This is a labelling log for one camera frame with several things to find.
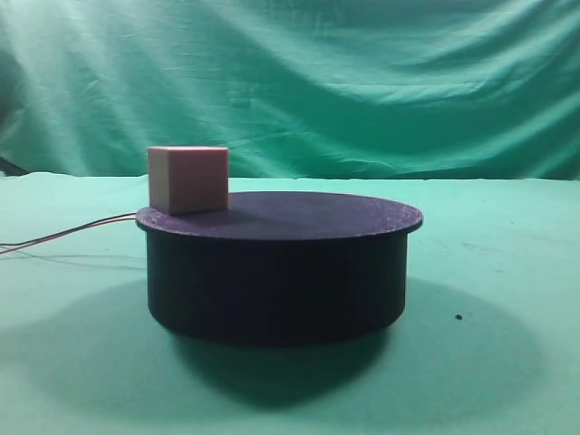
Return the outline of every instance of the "green cloth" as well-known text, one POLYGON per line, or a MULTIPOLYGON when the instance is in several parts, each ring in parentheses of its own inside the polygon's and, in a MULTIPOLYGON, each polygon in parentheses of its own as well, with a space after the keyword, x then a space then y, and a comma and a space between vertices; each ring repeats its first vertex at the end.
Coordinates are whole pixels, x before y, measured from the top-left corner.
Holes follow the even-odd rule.
POLYGON ((577 0, 0 0, 0 156, 141 175, 574 179, 577 0))
MULTIPOLYGON (((3 434, 578 434, 580 182, 232 189, 419 207, 402 318, 386 335, 307 351, 184 343, 148 313, 144 234, 132 222, 87 230, 0 256, 3 434)), ((0 198, 8 243, 144 207, 147 179, 3 178, 0 198)))

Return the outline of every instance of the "wooden cube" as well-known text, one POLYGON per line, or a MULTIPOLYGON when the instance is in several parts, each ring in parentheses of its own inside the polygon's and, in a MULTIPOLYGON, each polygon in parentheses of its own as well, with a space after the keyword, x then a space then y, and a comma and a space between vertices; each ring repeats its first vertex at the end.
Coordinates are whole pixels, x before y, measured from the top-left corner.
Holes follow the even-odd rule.
POLYGON ((170 215, 229 208, 228 148, 149 147, 150 206, 170 215))

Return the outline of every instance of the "cube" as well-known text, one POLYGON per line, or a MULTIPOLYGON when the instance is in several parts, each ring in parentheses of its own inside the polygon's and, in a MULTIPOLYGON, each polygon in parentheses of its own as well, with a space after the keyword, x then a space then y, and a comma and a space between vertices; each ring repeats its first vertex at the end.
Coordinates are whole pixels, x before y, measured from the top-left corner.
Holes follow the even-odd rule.
POLYGON ((150 206, 170 215, 229 208, 228 148, 149 147, 150 206))

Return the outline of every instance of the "wire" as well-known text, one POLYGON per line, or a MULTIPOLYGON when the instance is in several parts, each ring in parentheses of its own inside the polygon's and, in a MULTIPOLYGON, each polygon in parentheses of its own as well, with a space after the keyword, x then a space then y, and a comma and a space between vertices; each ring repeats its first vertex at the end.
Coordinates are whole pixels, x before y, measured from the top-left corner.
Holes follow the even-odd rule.
POLYGON ((113 217, 106 217, 104 219, 94 220, 93 222, 89 222, 88 224, 80 225, 78 227, 66 229, 64 231, 51 234, 50 236, 39 237, 32 240, 28 240, 21 243, 12 243, 12 244, 5 244, 0 243, 0 246, 5 247, 13 247, 10 249, 6 249, 4 251, 0 251, 0 256, 3 254, 8 254, 10 252, 18 251, 20 249, 24 249, 26 247, 33 247, 35 245, 40 245, 41 243, 50 242, 51 240, 55 240, 60 237, 68 236, 69 234, 76 233, 78 231, 83 231, 84 229, 100 227, 101 225, 112 224, 116 222, 124 222, 128 220, 134 220, 134 213, 127 213, 125 215, 118 215, 113 217))
POLYGON ((57 236, 60 236, 60 235, 66 236, 67 234, 71 234, 71 233, 74 233, 76 231, 81 231, 82 229, 92 227, 93 225, 99 224, 101 222, 105 222, 105 221, 109 221, 109 220, 114 220, 114 219, 119 219, 119 218, 126 218, 126 217, 129 217, 129 216, 135 216, 135 213, 125 213, 124 215, 104 217, 103 219, 93 220, 93 222, 89 222, 87 224, 82 224, 82 225, 79 225, 78 227, 73 227, 73 228, 65 229, 64 231, 60 231, 58 233, 54 233, 54 234, 51 234, 49 236, 33 238, 31 240, 26 240, 26 241, 20 242, 20 243, 0 243, 0 246, 2 246, 2 247, 19 247, 21 245, 27 245, 29 243, 37 242, 39 240, 44 240, 46 238, 52 239, 53 237, 57 237, 57 236))

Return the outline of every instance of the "green table surface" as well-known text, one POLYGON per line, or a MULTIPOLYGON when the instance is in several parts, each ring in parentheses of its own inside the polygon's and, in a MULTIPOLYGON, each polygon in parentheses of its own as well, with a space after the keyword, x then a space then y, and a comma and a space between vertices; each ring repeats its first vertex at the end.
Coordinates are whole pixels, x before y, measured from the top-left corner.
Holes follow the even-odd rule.
MULTIPOLYGON (((0 433, 580 433, 580 182, 233 179, 231 189, 419 207, 402 318, 308 350, 179 339, 148 312, 144 234, 132 222, 83 231, 0 256, 0 433)), ((2 178, 0 242, 147 202, 145 177, 2 178)))

